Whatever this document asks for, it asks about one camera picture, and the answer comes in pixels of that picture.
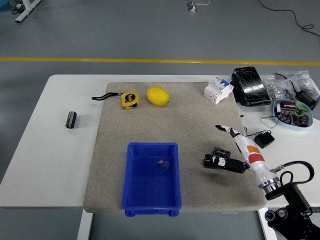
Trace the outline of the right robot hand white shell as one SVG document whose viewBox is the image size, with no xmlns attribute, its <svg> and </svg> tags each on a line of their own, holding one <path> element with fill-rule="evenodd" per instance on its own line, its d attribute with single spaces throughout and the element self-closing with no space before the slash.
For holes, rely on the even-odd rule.
<svg viewBox="0 0 320 240">
<path fill-rule="evenodd" d="M 271 172 L 261 152 L 249 137 L 232 127 L 224 125 L 216 125 L 215 127 L 220 131 L 230 133 L 244 161 L 229 158 L 227 154 L 223 156 L 206 154 L 203 160 L 205 167 L 218 168 L 240 174 L 249 170 L 254 173 L 258 188 L 263 189 L 266 193 L 280 187 L 279 177 Z"/>
</svg>

